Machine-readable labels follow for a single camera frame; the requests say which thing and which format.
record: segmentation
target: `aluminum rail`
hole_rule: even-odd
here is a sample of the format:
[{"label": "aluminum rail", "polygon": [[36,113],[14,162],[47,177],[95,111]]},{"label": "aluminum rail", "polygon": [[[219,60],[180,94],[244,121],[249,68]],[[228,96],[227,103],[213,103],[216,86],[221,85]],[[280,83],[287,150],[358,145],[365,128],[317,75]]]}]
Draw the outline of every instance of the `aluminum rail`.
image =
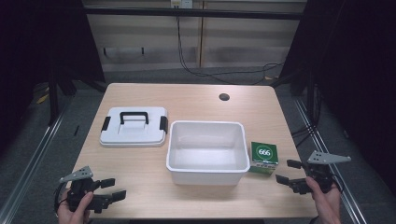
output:
[{"label": "aluminum rail", "polygon": [[40,143],[38,144],[35,154],[33,155],[32,159],[30,159],[29,163],[27,164],[22,176],[20,177],[17,185],[12,190],[10,195],[8,196],[5,204],[3,205],[0,211],[0,223],[1,224],[8,224],[12,222],[12,219],[15,217],[15,214],[20,207],[23,197],[25,196],[29,186],[35,177],[35,174],[38,170],[40,163],[43,161],[48,148],[50,146],[50,142],[52,141],[55,134],[58,132],[58,129],[62,123],[64,118],[64,112],[67,110],[71,103],[72,97],[68,97],[67,101],[65,102],[65,106],[61,111],[58,118],[49,126],[41,139]]},{"label": "aluminum rail", "polygon": [[240,18],[299,21],[303,13],[298,12],[265,12],[238,11],[194,8],[162,8],[162,7],[41,7],[41,12],[84,12],[92,15],[129,15],[129,16],[170,16],[170,17],[208,17],[208,18]]}]

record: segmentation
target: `cable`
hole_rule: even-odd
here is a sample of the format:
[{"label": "cable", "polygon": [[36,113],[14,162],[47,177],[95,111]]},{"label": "cable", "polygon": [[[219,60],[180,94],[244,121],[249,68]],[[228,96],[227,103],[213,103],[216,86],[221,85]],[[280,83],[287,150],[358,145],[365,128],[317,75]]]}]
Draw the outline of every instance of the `cable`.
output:
[{"label": "cable", "polygon": [[58,209],[61,202],[59,202],[59,195],[61,194],[61,190],[64,187],[65,183],[62,183],[58,186],[58,188],[53,192],[53,211],[55,212],[56,217],[58,216]]},{"label": "cable", "polygon": [[35,87],[33,89],[33,92],[43,91],[43,90],[45,90],[48,87],[49,87],[49,84],[46,83],[46,82],[38,83],[37,85],[35,85]]},{"label": "cable", "polygon": [[336,177],[334,179],[334,183],[337,186],[338,190],[340,190],[340,193],[343,194],[344,189],[346,187],[346,184],[344,183],[343,179],[341,179],[341,177],[339,175],[335,175],[335,174],[332,174],[332,177],[333,177],[333,179]]},{"label": "cable", "polygon": [[307,127],[303,127],[301,129],[291,133],[291,136],[293,138],[299,137],[299,136],[303,135],[306,132],[309,132],[309,134],[311,134],[318,127],[318,123],[319,123],[319,119],[320,119],[322,99],[323,99],[320,91],[318,90],[318,86],[315,87],[315,95],[314,95],[314,97],[316,98],[316,100],[314,101],[315,102],[315,112],[314,112],[314,115],[313,115],[314,117],[313,117],[313,120],[312,120],[311,124],[309,126],[307,126]]},{"label": "cable", "polygon": [[319,218],[319,216],[312,218],[311,221],[309,221],[309,224],[315,224],[315,223],[317,223],[317,219],[318,219],[318,218]]},{"label": "cable", "polygon": [[62,202],[65,202],[67,199],[63,199],[59,202],[59,204],[61,204]]},{"label": "cable", "polygon": [[306,137],[303,138],[303,140],[301,140],[298,144],[296,144],[296,147],[299,147],[300,144],[302,144],[310,135],[311,133],[307,134]]},{"label": "cable", "polygon": [[180,37],[180,18],[179,17],[177,17],[177,40],[178,40],[178,56],[179,56],[180,64],[187,72],[189,72],[190,74],[193,74],[195,76],[198,76],[198,77],[212,77],[215,80],[218,80],[218,81],[221,81],[221,82],[224,82],[227,84],[231,84],[231,85],[239,85],[239,84],[226,81],[224,79],[218,78],[217,76],[230,75],[230,74],[253,74],[253,73],[263,72],[263,76],[258,81],[250,83],[250,84],[245,84],[245,85],[257,85],[265,80],[265,71],[274,69],[274,68],[284,64],[284,63],[268,63],[261,70],[256,70],[256,71],[222,72],[222,73],[214,73],[214,74],[193,72],[190,70],[190,68],[186,65],[186,62],[184,61],[183,48],[182,48],[181,37]]}]

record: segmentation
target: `green label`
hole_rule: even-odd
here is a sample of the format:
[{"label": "green label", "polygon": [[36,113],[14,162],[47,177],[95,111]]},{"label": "green label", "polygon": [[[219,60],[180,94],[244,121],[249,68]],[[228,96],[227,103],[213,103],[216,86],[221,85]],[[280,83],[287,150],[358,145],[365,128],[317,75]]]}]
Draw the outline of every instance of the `green label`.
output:
[{"label": "green label", "polygon": [[254,161],[277,162],[276,146],[264,143],[251,143]]}]

